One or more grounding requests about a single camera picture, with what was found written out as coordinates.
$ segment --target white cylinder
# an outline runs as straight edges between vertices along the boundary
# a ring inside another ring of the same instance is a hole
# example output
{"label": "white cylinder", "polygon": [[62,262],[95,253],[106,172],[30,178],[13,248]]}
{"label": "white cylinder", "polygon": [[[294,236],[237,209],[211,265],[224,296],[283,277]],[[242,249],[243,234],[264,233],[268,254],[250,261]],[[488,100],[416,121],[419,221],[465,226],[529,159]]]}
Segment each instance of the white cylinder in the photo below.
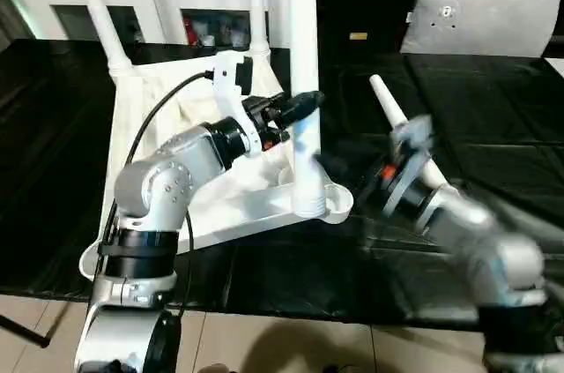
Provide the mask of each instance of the white cylinder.
{"label": "white cylinder", "polygon": [[103,0],[86,0],[88,11],[100,37],[100,42],[106,57],[110,73],[131,70],[130,59],[125,55],[122,44]]}
{"label": "white cylinder", "polygon": [[[292,94],[319,90],[317,1],[290,0]],[[293,211],[303,218],[325,214],[323,174],[313,155],[321,150],[319,110],[293,127]]]}
{"label": "white cylinder", "polygon": [[250,52],[253,56],[270,54],[266,39],[264,0],[250,0]]}
{"label": "white cylinder", "polygon": [[[392,129],[401,123],[407,122],[407,117],[405,117],[404,112],[397,104],[386,84],[384,84],[382,78],[378,75],[372,76],[370,78],[370,85],[372,85],[376,98],[380,102],[386,117],[388,117]],[[421,175],[423,181],[432,188],[439,188],[449,183],[433,159],[427,162]]]}

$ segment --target black cable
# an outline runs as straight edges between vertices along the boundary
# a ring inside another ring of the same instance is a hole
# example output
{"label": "black cable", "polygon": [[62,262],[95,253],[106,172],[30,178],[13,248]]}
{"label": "black cable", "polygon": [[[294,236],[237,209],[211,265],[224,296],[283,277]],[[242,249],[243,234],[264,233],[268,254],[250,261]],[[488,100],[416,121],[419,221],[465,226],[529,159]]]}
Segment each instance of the black cable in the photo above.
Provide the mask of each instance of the black cable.
{"label": "black cable", "polygon": [[[125,166],[127,166],[128,164],[131,164],[131,162],[133,161],[133,157],[135,156],[135,152],[137,151],[137,148],[139,147],[139,143],[141,142],[141,138],[145,134],[145,131],[147,130],[147,127],[151,123],[152,119],[157,115],[157,113],[160,111],[160,109],[165,104],[167,104],[167,102],[171,98],[173,98],[175,95],[177,95],[185,86],[187,86],[187,85],[191,84],[192,82],[194,82],[195,80],[198,80],[198,79],[201,79],[201,78],[213,79],[213,71],[205,71],[205,72],[193,75],[193,76],[191,76],[187,79],[184,79],[180,84],[175,86],[172,89],[172,91],[170,91],[167,95],[165,95],[155,105],[155,107],[152,108],[152,110],[149,112],[149,114],[147,115],[147,117],[145,118],[143,123],[141,123],[141,126],[139,127],[139,130],[137,131],[137,135],[133,139],[133,143],[131,144],[130,152],[128,153],[127,159],[125,160]],[[114,226],[114,219],[115,219],[116,212],[117,212],[117,204],[115,203],[115,199],[114,199],[114,201],[112,202],[112,207],[110,208],[110,211],[109,211],[108,220],[106,221],[106,226],[104,227],[104,233],[102,234],[101,243],[108,243],[108,238],[112,234],[112,226]],[[189,234],[192,235],[190,229],[191,229],[191,225],[189,225]],[[95,279],[96,279],[96,276],[98,276],[98,274],[101,271],[102,259],[103,259],[102,255],[99,255],[98,256],[98,262],[96,263],[96,269],[94,270],[94,278]]]}
{"label": "black cable", "polygon": [[189,252],[188,252],[188,279],[186,281],[186,287],[184,288],[184,296],[182,298],[182,305],[180,306],[180,311],[178,311],[178,318],[184,316],[184,311],[186,310],[186,304],[188,304],[188,295],[190,293],[190,286],[192,285],[192,251],[194,250],[194,231],[192,230],[192,220],[190,219],[190,213],[186,210],[186,225],[188,226],[188,238],[189,238]]}

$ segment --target gray pillow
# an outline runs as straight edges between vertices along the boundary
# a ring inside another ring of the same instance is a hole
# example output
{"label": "gray pillow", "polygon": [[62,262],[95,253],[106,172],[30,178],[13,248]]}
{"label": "gray pillow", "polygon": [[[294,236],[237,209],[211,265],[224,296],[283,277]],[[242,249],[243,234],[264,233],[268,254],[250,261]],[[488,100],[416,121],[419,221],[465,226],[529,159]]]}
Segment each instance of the gray pillow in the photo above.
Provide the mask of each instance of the gray pillow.
{"label": "gray pillow", "polygon": [[401,51],[541,56],[560,0],[417,0]]}

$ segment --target black table surface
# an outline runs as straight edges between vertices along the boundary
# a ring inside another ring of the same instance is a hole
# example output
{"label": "black table surface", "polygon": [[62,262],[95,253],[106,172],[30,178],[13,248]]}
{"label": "black table surface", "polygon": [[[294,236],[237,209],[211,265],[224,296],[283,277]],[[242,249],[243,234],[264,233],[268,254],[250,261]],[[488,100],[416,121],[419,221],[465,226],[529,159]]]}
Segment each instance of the black table surface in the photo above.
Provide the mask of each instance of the black table surface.
{"label": "black table surface", "polygon": [[[137,64],[204,54],[152,44],[127,51]],[[285,89],[288,60],[274,50]],[[322,52],[323,150],[351,167],[351,180],[388,144],[374,73],[409,117],[433,116],[435,159],[453,183],[564,224],[564,80],[546,61],[355,53],[332,63]],[[114,92],[97,43],[16,41],[0,54],[0,293],[87,299],[78,259],[98,230]],[[547,276],[564,284],[564,232],[538,224],[527,232],[546,253]],[[477,327],[448,255],[369,204],[341,225],[311,220],[197,250],[193,265],[191,310]],[[176,271],[179,302],[186,255]]]}

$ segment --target white stand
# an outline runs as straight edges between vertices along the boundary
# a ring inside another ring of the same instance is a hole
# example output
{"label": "white stand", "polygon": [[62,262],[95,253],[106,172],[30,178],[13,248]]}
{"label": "white stand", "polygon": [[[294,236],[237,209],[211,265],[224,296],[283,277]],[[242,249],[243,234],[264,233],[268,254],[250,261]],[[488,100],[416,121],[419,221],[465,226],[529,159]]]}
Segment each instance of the white stand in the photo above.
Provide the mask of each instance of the white stand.
{"label": "white stand", "polygon": [[[87,2],[116,86],[100,239],[113,200],[115,179],[143,118],[156,101],[185,78],[211,70],[214,59],[203,57],[133,66],[119,42],[106,5],[102,0]],[[263,0],[250,2],[249,55],[255,66],[252,93],[270,96],[282,90],[269,63]],[[293,94],[318,90],[315,5],[315,0],[291,0]],[[353,196],[346,188],[332,183],[312,158],[320,149],[318,111],[293,127],[297,151],[286,144],[256,159],[241,158],[232,170],[198,191],[189,207],[196,248],[305,219],[339,223],[348,217]],[[219,112],[213,100],[212,84],[199,80],[179,93],[156,116],[137,150],[136,159],[152,154],[172,135],[191,125],[217,120]],[[94,242],[79,262],[80,271],[90,280],[96,265],[97,245],[98,241]],[[188,233],[184,228],[179,253],[188,249]]]}

